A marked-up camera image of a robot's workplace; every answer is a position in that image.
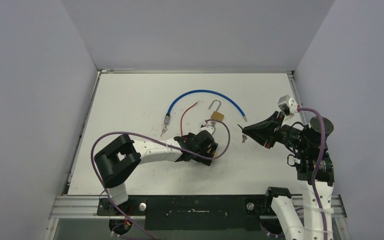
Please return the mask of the silver keys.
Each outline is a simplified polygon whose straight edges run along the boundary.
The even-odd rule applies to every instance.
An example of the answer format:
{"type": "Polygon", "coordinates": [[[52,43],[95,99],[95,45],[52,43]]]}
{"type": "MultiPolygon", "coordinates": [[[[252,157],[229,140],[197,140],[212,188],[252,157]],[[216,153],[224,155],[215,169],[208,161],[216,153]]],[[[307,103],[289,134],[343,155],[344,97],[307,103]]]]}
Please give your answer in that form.
{"type": "Polygon", "coordinates": [[[248,137],[247,137],[246,134],[243,133],[243,129],[244,128],[241,125],[239,125],[239,124],[237,126],[240,128],[241,133],[242,133],[242,135],[241,135],[241,143],[244,144],[245,141],[248,139],[248,137]]]}

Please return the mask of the brass padlock long shackle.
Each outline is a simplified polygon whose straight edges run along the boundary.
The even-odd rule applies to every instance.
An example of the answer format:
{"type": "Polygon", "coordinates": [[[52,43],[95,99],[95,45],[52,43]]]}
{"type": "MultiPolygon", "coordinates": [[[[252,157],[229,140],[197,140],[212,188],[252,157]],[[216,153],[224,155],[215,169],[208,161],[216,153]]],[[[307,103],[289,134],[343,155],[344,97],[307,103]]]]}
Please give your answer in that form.
{"type": "Polygon", "coordinates": [[[218,121],[223,121],[225,116],[219,111],[222,105],[219,99],[213,100],[212,103],[209,105],[208,109],[211,110],[215,104],[217,104],[217,106],[215,108],[215,111],[213,111],[213,113],[211,114],[210,118],[218,121]]]}

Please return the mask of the blue lock keys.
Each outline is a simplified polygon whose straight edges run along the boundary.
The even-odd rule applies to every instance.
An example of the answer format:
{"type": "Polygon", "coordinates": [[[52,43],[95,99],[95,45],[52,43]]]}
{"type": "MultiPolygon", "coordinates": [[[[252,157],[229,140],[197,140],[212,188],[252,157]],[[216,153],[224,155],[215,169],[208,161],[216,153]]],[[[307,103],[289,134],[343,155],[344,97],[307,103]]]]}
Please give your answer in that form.
{"type": "Polygon", "coordinates": [[[168,126],[166,124],[163,125],[160,136],[162,137],[167,130],[168,130],[168,126]]]}

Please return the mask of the brass padlock short shackle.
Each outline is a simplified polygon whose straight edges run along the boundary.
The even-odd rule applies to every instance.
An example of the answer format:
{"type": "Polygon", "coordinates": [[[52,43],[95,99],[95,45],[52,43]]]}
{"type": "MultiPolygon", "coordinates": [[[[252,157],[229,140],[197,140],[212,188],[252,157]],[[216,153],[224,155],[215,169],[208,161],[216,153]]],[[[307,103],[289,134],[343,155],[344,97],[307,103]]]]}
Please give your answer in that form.
{"type": "Polygon", "coordinates": [[[207,151],[207,157],[211,158],[211,161],[214,161],[214,158],[217,156],[217,149],[212,148],[207,151]]]}

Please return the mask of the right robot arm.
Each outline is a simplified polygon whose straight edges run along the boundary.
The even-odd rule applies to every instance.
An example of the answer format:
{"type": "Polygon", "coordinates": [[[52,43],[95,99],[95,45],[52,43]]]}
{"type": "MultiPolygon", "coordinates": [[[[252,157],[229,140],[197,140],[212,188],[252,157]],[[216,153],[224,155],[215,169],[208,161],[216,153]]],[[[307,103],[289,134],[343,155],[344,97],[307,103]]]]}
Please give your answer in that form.
{"type": "Polygon", "coordinates": [[[334,167],[327,147],[327,137],[334,126],[313,108],[299,107],[298,112],[311,112],[315,116],[299,130],[283,125],[286,115],[275,111],[261,122],[242,127],[241,132],[270,149],[275,143],[291,150],[301,189],[304,220],[300,220],[288,188],[267,188],[262,207],[276,215],[281,231],[287,240],[332,240],[332,193],[334,167]]]}

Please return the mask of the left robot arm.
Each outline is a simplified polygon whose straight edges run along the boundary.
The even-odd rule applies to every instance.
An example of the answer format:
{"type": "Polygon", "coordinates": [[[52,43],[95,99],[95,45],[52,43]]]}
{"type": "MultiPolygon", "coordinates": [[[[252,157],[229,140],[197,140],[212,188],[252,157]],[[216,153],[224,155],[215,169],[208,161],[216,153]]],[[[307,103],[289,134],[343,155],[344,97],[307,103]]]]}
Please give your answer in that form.
{"type": "Polygon", "coordinates": [[[91,153],[92,167],[104,191],[111,199],[109,208],[116,215],[129,210],[126,180],[140,164],[155,162],[189,162],[210,166],[219,144],[207,130],[188,133],[163,141],[145,136],[143,141],[131,139],[130,134],[119,134],[97,153],[91,153]]]}

